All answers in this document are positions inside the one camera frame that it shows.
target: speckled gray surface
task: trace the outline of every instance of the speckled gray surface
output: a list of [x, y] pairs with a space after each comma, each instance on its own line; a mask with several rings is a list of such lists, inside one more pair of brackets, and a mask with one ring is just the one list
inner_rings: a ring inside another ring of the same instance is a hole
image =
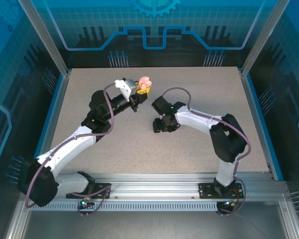
[[[152, 121], [158, 117], [152, 102], [166, 89], [179, 86], [192, 94], [191, 106], [205, 113], [236, 117], [252, 144], [251, 154], [238, 171], [267, 171], [265, 157], [236, 67], [106, 68], [73, 69], [63, 101], [52, 146], [80, 125], [89, 111], [91, 95], [116, 79], [150, 76], [150, 98], [115, 117], [113, 132], [72, 160], [62, 172], [87, 173], [195, 173], [217, 172], [219, 159], [210, 137], [182, 126], [173, 133], [155, 134]], [[112, 97], [118, 89], [110, 89]], [[174, 91], [165, 98], [172, 104], [187, 102], [186, 93]]]

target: pink toy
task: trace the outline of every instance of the pink toy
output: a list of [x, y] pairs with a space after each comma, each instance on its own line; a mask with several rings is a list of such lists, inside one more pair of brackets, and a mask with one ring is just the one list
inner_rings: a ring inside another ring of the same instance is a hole
[[150, 78], [148, 76], [143, 76], [140, 78], [139, 80], [139, 86], [141, 89], [145, 89], [147, 87], [151, 86], [151, 81]]

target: glass wall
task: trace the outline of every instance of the glass wall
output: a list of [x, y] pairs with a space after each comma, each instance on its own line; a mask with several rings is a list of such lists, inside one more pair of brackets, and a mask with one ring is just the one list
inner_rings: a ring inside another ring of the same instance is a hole
[[291, 192], [299, 191], [299, 0], [291, 0], [250, 72]]
[[0, 238], [20, 163], [34, 156], [59, 72], [17, 1], [0, 1]]
[[34, 0], [67, 66], [242, 66], [276, 0]]

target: black mounting plate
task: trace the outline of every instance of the black mounting plate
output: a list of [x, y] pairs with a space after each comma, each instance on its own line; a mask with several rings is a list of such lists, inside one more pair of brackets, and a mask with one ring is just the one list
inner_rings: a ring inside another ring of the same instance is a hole
[[[109, 185], [111, 185], [111, 184], [110, 183], [95, 183], [93, 192], [100, 191], [101, 189], [103, 189], [103, 188], [105, 188], [106, 186], [109, 186]], [[110, 192], [108, 193], [108, 195], [106, 196], [105, 199], [110, 198]], [[91, 197], [91, 199], [103, 199], [105, 193], [106, 193], [106, 190], [104, 190], [102, 193], [94, 195], [93, 197]], [[69, 193], [66, 195], [66, 198], [67, 199], [82, 199], [82, 197], [74, 196], [74, 195], [69, 194]]]
[[224, 196], [221, 197], [214, 189], [213, 183], [199, 183], [199, 198], [200, 199], [236, 199], [237, 195], [233, 192], [234, 189], [239, 191], [239, 199], [244, 198], [243, 189], [240, 183], [233, 183], [230, 188], [225, 188]]

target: robotic arm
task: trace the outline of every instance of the robotic arm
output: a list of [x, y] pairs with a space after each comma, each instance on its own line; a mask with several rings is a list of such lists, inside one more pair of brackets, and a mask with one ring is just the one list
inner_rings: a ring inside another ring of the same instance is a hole
[[237, 158], [244, 152], [247, 143], [237, 132], [211, 118], [225, 121], [243, 133], [236, 119], [230, 114], [221, 117], [207, 115], [196, 110], [190, 111], [186, 104], [176, 102], [172, 105], [163, 96], [157, 98], [152, 106], [160, 115], [160, 118], [153, 121], [155, 133], [173, 132], [181, 125], [187, 125], [211, 137], [215, 153], [220, 159], [218, 173], [214, 179], [214, 190], [220, 197], [223, 197], [226, 190], [235, 183]]
[[[115, 81], [115, 86], [120, 89], [121, 94], [110, 100], [114, 115], [129, 107], [136, 112], [138, 105], [148, 98], [151, 84], [148, 83], [149, 79], [146, 79], [145, 84], [141, 82], [141, 79], [140, 82], [125, 78]], [[72, 192], [81, 194], [95, 192], [94, 179], [84, 172], [58, 175], [63, 167], [80, 152], [109, 133], [111, 114], [103, 90], [96, 91], [92, 95], [89, 107], [91, 110], [87, 117], [71, 136], [55, 148], [38, 156], [37, 160], [23, 161], [17, 188], [26, 194], [39, 167], [49, 158], [49, 161], [39, 172], [30, 193], [30, 199], [38, 206], [47, 205], [56, 195]]]

